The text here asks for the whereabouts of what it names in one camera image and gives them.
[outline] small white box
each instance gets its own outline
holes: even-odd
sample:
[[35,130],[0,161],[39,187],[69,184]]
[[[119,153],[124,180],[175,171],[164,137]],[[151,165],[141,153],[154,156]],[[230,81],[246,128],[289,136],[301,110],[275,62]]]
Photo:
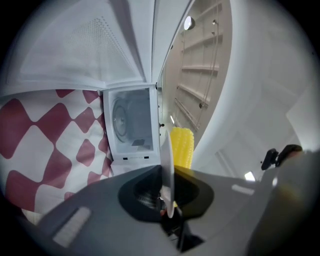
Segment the small white box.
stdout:
[[157,89],[136,85],[103,91],[106,132],[117,164],[160,164]]

